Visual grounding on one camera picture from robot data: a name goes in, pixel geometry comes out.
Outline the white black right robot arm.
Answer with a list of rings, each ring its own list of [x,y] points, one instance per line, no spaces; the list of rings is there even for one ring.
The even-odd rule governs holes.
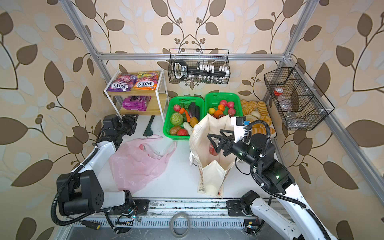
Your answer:
[[[234,155],[250,166],[250,176],[271,198],[277,199],[290,218],[273,209],[255,191],[241,198],[243,214],[260,217],[286,240],[334,240],[301,193],[294,177],[275,158],[269,124],[262,120],[246,121],[235,117],[234,130],[208,134],[213,148],[226,157]]]

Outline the purple snack packet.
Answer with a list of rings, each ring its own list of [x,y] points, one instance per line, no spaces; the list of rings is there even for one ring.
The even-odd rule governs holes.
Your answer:
[[[129,111],[144,112],[147,110],[151,96],[129,96],[123,101],[123,108]]]

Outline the orange Fox's candy bag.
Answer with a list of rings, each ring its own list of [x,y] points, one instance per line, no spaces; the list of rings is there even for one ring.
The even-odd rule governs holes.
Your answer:
[[[138,72],[134,89],[149,91],[155,90],[158,85],[160,74],[160,71]]]

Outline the red cola can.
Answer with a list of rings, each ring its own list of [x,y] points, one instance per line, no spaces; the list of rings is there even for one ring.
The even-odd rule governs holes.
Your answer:
[[[214,143],[215,143],[215,144],[210,143],[209,152],[210,152],[210,154],[211,154],[212,156],[218,156],[219,153],[217,153],[217,151],[215,150],[214,145],[218,145],[218,144],[219,144],[219,141],[218,141],[218,140],[214,140]]]

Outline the cream canvas tote bag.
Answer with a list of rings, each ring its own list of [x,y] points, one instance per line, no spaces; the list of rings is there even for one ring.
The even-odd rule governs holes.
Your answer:
[[[212,156],[209,152],[210,141],[208,134],[218,135],[220,130],[233,129],[229,116],[216,119],[211,115],[206,115],[195,125],[189,139],[189,145],[199,167],[200,184],[198,193],[223,198],[224,181],[231,168],[235,166],[235,156],[225,157],[222,153],[218,156]]]

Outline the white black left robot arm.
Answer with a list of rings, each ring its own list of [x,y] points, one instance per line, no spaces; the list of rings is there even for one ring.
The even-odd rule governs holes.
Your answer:
[[[137,206],[130,191],[108,189],[107,178],[101,173],[109,158],[123,142],[123,136],[135,133],[137,114],[108,115],[93,144],[93,151],[68,174],[57,179],[57,193],[51,206],[51,219],[58,226],[82,222],[84,218],[97,214],[108,214],[113,208],[122,215],[135,215]]]

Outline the purple Fox's candy bag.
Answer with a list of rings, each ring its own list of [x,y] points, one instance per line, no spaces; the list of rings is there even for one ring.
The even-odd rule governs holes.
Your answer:
[[[130,92],[136,85],[137,79],[137,74],[118,74],[107,88],[107,91],[115,93]]]

